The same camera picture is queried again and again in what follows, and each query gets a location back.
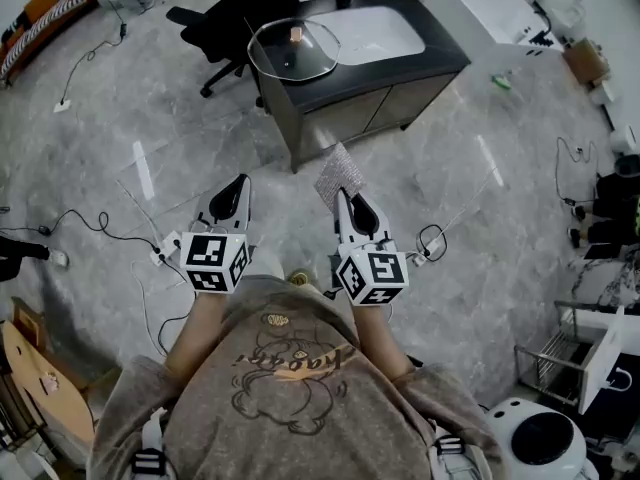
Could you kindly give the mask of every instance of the wooden board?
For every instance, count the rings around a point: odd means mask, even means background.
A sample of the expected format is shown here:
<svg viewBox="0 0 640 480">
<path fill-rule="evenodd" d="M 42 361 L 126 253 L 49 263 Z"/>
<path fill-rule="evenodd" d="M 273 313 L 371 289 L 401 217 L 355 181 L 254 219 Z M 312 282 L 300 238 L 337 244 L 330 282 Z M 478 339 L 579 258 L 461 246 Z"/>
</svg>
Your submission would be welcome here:
<svg viewBox="0 0 640 480">
<path fill-rule="evenodd" d="M 16 384 L 24 388 L 47 413 L 86 443 L 93 441 L 91 411 L 74 384 L 55 368 L 11 323 L 2 325 L 4 350 Z M 52 374 L 58 388 L 47 390 L 42 379 Z"/>
</svg>

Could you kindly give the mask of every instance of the marble floor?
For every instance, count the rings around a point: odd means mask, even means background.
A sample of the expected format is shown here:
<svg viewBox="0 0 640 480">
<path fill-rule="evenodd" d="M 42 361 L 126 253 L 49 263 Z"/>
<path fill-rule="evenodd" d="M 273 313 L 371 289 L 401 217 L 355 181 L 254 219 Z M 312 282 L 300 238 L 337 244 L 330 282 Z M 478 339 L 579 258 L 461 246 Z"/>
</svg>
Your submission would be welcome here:
<svg viewBox="0 0 640 480">
<path fill-rule="evenodd" d="M 128 194 L 168 234 L 186 230 L 199 194 L 244 172 L 254 187 L 251 243 L 274 250 L 285 271 L 309 268 L 329 287 L 332 216 L 313 188 L 322 160 L 291 174 L 276 126 L 254 107 L 248 72 L 203 99 L 199 85 L 219 66 L 182 42 L 180 28 L 164 16 L 173 5 L 204 10 L 215 1 L 158 0 L 152 11 L 128 17 L 122 45 L 79 66 L 67 112 L 52 112 L 66 77 L 82 52 L 116 36 L 112 12 L 98 9 L 70 27 L 0 92 L 0 205 L 11 206 L 2 227 L 51 225 L 75 208 L 93 225 L 108 212 L 112 233 L 152 238 Z M 485 153 L 492 155 L 499 177 L 489 178 L 448 230 L 442 260 L 411 267 L 411 286 L 391 320 L 408 353 L 451 364 L 485 404 L 513 383 L 513 345 L 549 332 L 550 303 L 574 255 L 570 215 L 555 193 L 556 137 L 585 149 L 593 140 L 601 172 L 611 164 L 606 122 L 562 59 L 535 58 L 513 72 L 512 84 L 505 91 L 469 69 L 406 132 L 348 148 L 406 251 L 421 228 L 444 225 L 472 197 L 490 170 Z M 152 194 L 141 186 L 135 143 L 144 150 Z M 560 171 L 566 194 L 588 195 L 593 166 L 564 157 Z M 51 238 L 13 235 L 65 250 L 71 266 L 63 272 L 25 261 L 17 279 L 0 285 L 3 317 L 12 295 L 43 310 L 53 346 L 88 372 L 138 353 L 159 358 L 132 269 L 154 337 L 164 319 L 186 313 L 191 292 L 148 261 L 144 244 L 112 241 L 73 215 Z M 169 325 L 165 342 L 178 330 Z"/>
</svg>

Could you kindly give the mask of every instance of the black cable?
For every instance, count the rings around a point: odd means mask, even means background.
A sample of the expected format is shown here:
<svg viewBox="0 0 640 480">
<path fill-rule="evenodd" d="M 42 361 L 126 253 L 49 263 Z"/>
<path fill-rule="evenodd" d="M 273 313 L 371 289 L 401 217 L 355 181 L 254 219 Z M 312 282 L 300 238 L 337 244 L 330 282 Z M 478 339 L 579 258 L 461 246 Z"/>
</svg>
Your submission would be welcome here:
<svg viewBox="0 0 640 480">
<path fill-rule="evenodd" d="M 189 284 L 187 282 L 187 280 L 185 279 L 185 277 L 182 275 L 182 272 L 180 272 L 177 268 L 173 267 L 172 265 L 170 265 L 169 263 L 167 263 L 165 260 L 162 260 L 162 263 L 164 263 L 167 267 L 169 267 L 171 270 L 173 270 L 176 274 L 178 274 L 182 280 Z M 193 301 L 195 302 L 195 298 L 197 297 L 196 292 L 193 292 Z M 191 309 L 189 309 L 189 311 L 187 312 L 186 315 L 184 316 L 176 316 L 173 318 L 167 318 L 164 322 L 162 322 L 162 325 L 160 326 L 160 330 L 158 331 L 158 345 L 160 345 L 160 348 L 162 349 L 162 351 L 165 353 L 165 355 L 169 355 L 169 352 L 167 351 L 167 349 L 165 348 L 164 344 L 162 343 L 162 331 L 164 330 L 164 326 L 167 325 L 169 322 L 178 322 L 180 320 L 184 320 L 185 318 L 187 318 L 189 316 L 189 314 L 191 313 Z"/>
<path fill-rule="evenodd" d="M 123 35 L 122 35 L 122 32 L 121 32 L 120 33 L 120 41 L 118 41 L 117 43 L 112 43 L 111 41 L 104 40 L 98 46 L 96 46 L 92 50 L 89 50 L 88 52 L 84 53 L 82 55 L 82 57 L 80 57 L 78 59 L 78 61 L 75 63 L 75 65 L 71 69 L 71 73 L 69 73 L 69 78 L 67 78 L 67 83 L 64 86 L 64 92 L 62 93 L 62 98 L 60 99 L 60 104 L 61 105 L 64 103 L 64 99 L 67 96 L 67 90 L 69 89 L 69 84 L 71 83 L 71 77 L 73 76 L 73 73 L 75 73 L 75 71 L 76 71 L 77 67 L 80 65 L 80 63 L 85 58 L 87 59 L 87 62 L 91 62 L 94 59 L 94 57 L 96 56 L 96 52 L 98 51 L 99 48 L 101 48 L 105 44 L 108 44 L 109 46 L 112 46 L 112 47 L 119 46 L 122 43 L 122 39 L 123 39 Z"/>
<path fill-rule="evenodd" d="M 35 229 L 35 228 L 30 228 L 30 227 L 23 227 L 23 228 L 0 228 L 0 231 L 18 231 L 18 230 L 22 230 L 22 229 L 27 229 L 29 231 L 36 231 L 37 233 L 40 233 L 43 236 L 51 236 L 53 233 L 55 233 L 55 231 L 58 229 L 58 225 L 60 224 L 60 222 L 62 221 L 62 219 L 64 219 L 67 215 L 69 215 L 70 213 L 73 213 L 75 215 L 77 215 L 80 220 L 82 221 L 82 223 L 89 228 L 91 231 L 95 231 L 96 233 L 104 233 L 105 235 L 107 235 L 109 238 L 112 238 L 113 240 L 120 240 L 123 242 L 126 241 L 139 241 L 139 242 L 145 242 L 146 244 L 148 244 L 151 249 L 153 250 L 153 252 L 155 252 L 156 254 L 158 252 L 160 252 L 160 249 L 158 249 L 158 247 L 156 247 L 153 242 L 151 242 L 151 240 L 147 240 L 146 238 L 142 238 L 142 237 L 137 237 L 137 236 L 130 236 L 130 237 L 124 237 L 124 236 L 116 236 L 116 235 L 112 235 L 111 233 L 109 233 L 107 231 L 107 226 L 109 225 L 109 214 L 105 211 L 102 211 L 98 214 L 98 224 L 99 227 L 94 228 L 93 226 L 91 226 L 87 220 L 82 216 L 82 214 L 80 212 L 78 212 L 77 210 L 71 208 L 70 210 L 67 210 L 66 212 L 64 212 L 62 215 L 60 215 L 60 217 L 58 217 L 58 219 L 56 220 L 55 224 L 53 225 L 52 228 L 48 228 L 46 226 L 40 226 L 40 228 Z"/>
<path fill-rule="evenodd" d="M 121 45 L 122 41 L 124 40 L 124 36 L 127 35 L 127 24 L 126 24 L 126 22 L 122 19 L 122 16 L 120 16 L 120 13 L 118 13 L 118 10 L 116 9 L 115 5 L 113 5 L 113 2 L 111 0 L 108 0 L 108 1 L 111 4 L 111 7 L 113 7 L 113 10 L 115 11 L 116 15 L 118 16 L 118 19 L 120 20 L 120 40 L 117 43 L 112 43 L 111 41 L 104 40 L 98 46 L 96 46 L 95 48 L 89 50 L 88 52 L 85 52 L 82 55 L 82 57 L 80 57 L 78 59 L 78 61 L 75 63 L 75 65 L 71 69 L 71 73 L 69 73 L 69 78 L 67 78 L 67 83 L 64 86 L 64 92 L 62 93 L 62 98 L 60 99 L 60 105 L 62 105 L 64 103 L 64 99 L 67 96 L 67 91 L 69 90 L 69 84 L 71 83 L 71 77 L 73 77 L 73 73 L 75 73 L 75 71 L 78 68 L 78 66 L 80 65 L 80 63 L 84 59 L 87 59 L 87 62 L 91 62 L 95 58 L 96 52 L 101 47 L 103 47 L 104 45 L 108 44 L 109 46 L 111 46 L 113 48 L 115 48 L 116 46 Z"/>
<path fill-rule="evenodd" d="M 558 140 L 556 141 L 556 171 L 555 171 L 556 194 L 558 195 L 558 197 L 562 202 L 564 202 L 566 205 L 569 205 L 569 206 L 575 206 L 578 203 L 592 203 L 594 201 L 593 199 L 584 199 L 582 201 L 578 201 L 575 199 L 571 199 L 569 197 L 563 197 L 562 194 L 560 194 L 560 186 L 558 184 L 558 168 L 560 165 L 560 143 L 561 142 L 562 144 L 564 144 L 564 147 L 566 148 L 567 153 L 569 154 L 569 158 L 571 158 L 571 161 L 574 164 L 577 164 L 580 162 L 584 163 L 585 165 L 589 164 L 591 162 L 591 147 L 593 147 L 594 151 L 596 152 L 596 175 L 598 174 L 599 162 L 600 162 L 600 155 L 598 154 L 598 148 L 596 147 L 593 141 L 589 141 L 589 147 L 587 148 L 587 152 L 589 153 L 589 156 L 586 156 L 584 154 L 584 151 L 581 148 L 579 148 L 578 156 L 574 157 L 571 154 L 571 148 L 569 148 L 569 144 L 567 144 L 567 141 L 565 139 L 563 139 L 562 137 L 558 137 Z"/>
<path fill-rule="evenodd" d="M 438 236 L 436 238 L 442 237 L 442 239 L 444 240 L 444 251 L 442 251 L 442 254 L 435 259 L 430 258 L 427 255 L 428 253 L 427 246 L 424 245 L 424 242 L 422 241 L 422 233 L 424 233 L 427 229 L 431 229 L 431 228 L 436 228 L 438 230 Z M 447 243 L 447 236 L 444 234 L 444 231 L 442 231 L 442 228 L 437 224 L 429 224 L 428 226 L 423 227 L 418 233 L 418 240 L 420 240 L 420 245 L 422 246 L 422 252 L 420 254 L 422 254 L 425 258 L 427 258 L 427 260 L 430 261 L 431 263 L 440 261 L 442 257 L 445 255 L 445 253 L 447 252 L 447 249 L 449 248 L 449 244 Z"/>
<path fill-rule="evenodd" d="M 118 16 L 118 19 L 120 20 L 120 23 L 122 25 L 126 25 L 125 21 L 122 19 L 122 16 L 120 16 L 120 13 L 118 12 L 118 9 L 116 9 L 116 6 L 113 5 L 113 2 L 111 0 L 107 0 L 109 2 L 109 4 L 111 4 L 111 8 L 114 10 L 114 12 L 116 13 L 116 16 Z"/>
<path fill-rule="evenodd" d="M 545 30 L 543 35 L 547 35 L 549 32 L 551 32 L 551 18 L 549 18 L 549 15 L 542 10 L 534 11 L 534 14 L 542 17 L 547 22 L 547 30 Z"/>
</svg>

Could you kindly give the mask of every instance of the black shoe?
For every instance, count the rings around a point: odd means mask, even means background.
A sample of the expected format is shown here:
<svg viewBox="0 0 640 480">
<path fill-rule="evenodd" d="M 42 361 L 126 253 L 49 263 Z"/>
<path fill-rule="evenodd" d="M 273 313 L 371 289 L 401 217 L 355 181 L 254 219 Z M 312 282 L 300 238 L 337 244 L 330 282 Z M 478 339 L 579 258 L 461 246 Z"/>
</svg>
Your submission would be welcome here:
<svg viewBox="0 0 640 480">
<path fill-rule="evenodd" d="M 567 229 L 567 234 L 569 235 L 573 248 L 578 249 L 580 247 L 580 231 L 575 228 L 569 228 Z"/>
<path fill-rule="evenodd" d="M 573 215 L 578 222 L 582 222 L 587 216 L 582 206 L 574 206 L 571 208 L 571 215 Z"/>
</svg>

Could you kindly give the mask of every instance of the white box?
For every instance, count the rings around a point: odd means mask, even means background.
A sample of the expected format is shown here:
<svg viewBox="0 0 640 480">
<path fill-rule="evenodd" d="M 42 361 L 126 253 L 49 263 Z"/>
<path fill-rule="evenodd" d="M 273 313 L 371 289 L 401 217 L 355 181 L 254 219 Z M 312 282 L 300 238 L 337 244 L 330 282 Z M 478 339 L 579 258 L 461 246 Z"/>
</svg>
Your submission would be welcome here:
<svg viewBox="0 0 640 480">
<path fill-rule="evenodd" d="M 233 293 L 249 260 L 246 235 L 182 234 L 180 267 L 197 292 Z"/>
<path fill-rule="evenodd" d="M 409 286 L 402 252 L 353 249 L 338 267 L 338 279 L 354 306 L 389 304 Z"/>
</svg>

